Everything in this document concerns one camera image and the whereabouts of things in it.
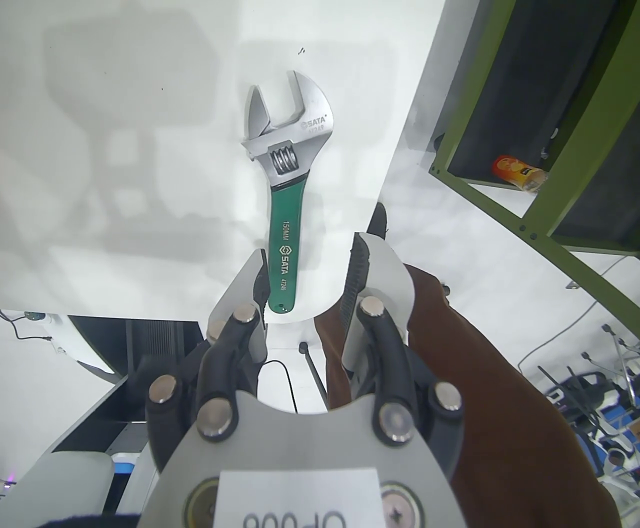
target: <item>wrench jaw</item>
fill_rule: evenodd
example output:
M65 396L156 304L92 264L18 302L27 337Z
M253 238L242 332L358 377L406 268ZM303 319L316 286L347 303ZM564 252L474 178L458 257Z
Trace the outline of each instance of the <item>wrench jaw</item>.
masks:
M248 139L243 147L257 160L271 187L282 186L309 173L318 152L333 132L333 113L322 90L308 77L294 72L300 112L277 127L271 125L257 86L250 94Z

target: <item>adjustable wrench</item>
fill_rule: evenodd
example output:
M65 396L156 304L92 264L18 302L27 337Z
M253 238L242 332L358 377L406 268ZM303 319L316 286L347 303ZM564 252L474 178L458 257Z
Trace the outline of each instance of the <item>adjustable wrench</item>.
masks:
M281 125L271 125L260 88L252 87L248 139L242 142L251 160L262 165L271 186L269 307L277 314L290 312L296 301L302 193L313 160L333 132L333 114L320 88L308 77L293 74L299 96L296 114Z

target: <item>metal bolt head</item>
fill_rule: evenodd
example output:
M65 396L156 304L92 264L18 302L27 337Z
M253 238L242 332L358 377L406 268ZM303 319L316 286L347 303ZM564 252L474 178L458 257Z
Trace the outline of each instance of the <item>metal bolt head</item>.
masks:
M171 374L163 374L149 387L149 399L153 403L164 403L173 397L177 380Z
M226 323L226 321L211 321L207 325L207 341L214 344L218 340L218 337L220 337Z
M439 381L435 386L436 399L443 409L459 411L462 408L462 395L455 385Z
M205 438L217 438L229 428L233 416L234 412L227 398L212 398L200 407L196 427Z
M420 509L410 493L400 484L384 484L382 511L387 528L417 528L421 526Z
M360 308L362 308L362 311L371 317L379 317L385 313L384 304L380 299L374 297L373 295L365 297L362 301L360 301Z
M385 403L380 408L378 418L382 431L394 442L406 444L413 438L413 417L404 405L395 402Z
M234 319L240 323L250 323L255 317L255 306L245 303L234 310Z

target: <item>white table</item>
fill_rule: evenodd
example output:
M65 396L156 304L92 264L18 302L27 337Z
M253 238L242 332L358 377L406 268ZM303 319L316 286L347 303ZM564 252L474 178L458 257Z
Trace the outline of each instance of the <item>white table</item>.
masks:
M259 84L274 122L287 72L335 116L303 203L294 310L340 296L444 0L0 3L0 307L206 320L265 246L266 178L247 158Z

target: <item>power cord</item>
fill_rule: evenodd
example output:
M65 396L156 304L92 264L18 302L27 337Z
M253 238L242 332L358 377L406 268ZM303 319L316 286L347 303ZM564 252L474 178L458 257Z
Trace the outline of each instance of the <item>power cord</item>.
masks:
M27 335L24 337L21 337L20 335L18 335L18 329L15 326L15 322L16 321L20 321L20 319L26 319L26 316L20 316L20 317L16 317L15 319L9 319L9 317L7 317L2 310L0 310L0 319L4 319L7 323L11 323L11 326L13 327L13 333L15 334L15 338L19 339L20 341L23 341L25 339L42 339L44 341L51 341L51 339L53 339L51 336L42 336L42 335Z
M611 268L613 268L617 263L622 262L623 260L625 260L627 258L627 255L624 255L623 257L620 257L618 260L616 260L616 262L614 262L613 264L611 264L607 269L605 269L602 273L600 273L600 276L603 277ZM557 337L560 337L562 334L564 334L565 332L567 332L568 330L571 330L576 324L578 324L578 322L585 316L587 315L589 312L591 312L591 310L593 309L593 307L598 304L597 301L594 301L593 304L591 304L591 306L589 308L587 308L587 310L585 311L585 313L583 313L580 317L578 317L574 322L572 322L569 326L567 326L564 330L561 330L560 332L558 332L557 334L555 334L551 339L546 340L543 344L536 346L531 352L529 352L528 354L526 354L519 362L518 362L518 370L520 371L520 374L523 374L522 369L520 368L520 366L534 353L537 352L538 350L540 350L542 347L547 346L549 343L551 343L554 339L556 339Z
M291 385L291 377L289 376L289 369L279 359L272 359L272 360L269 360L269 361L265 362L264 364L268 365L269 363L279 363L284 368L284 371L285 371L285 373L287 375L287 381L289 382L289 390L291 391L291 401L293 402L293 408L296 411L296 414L298 414L298 406L296 405L296 397L293 395L293 385Z

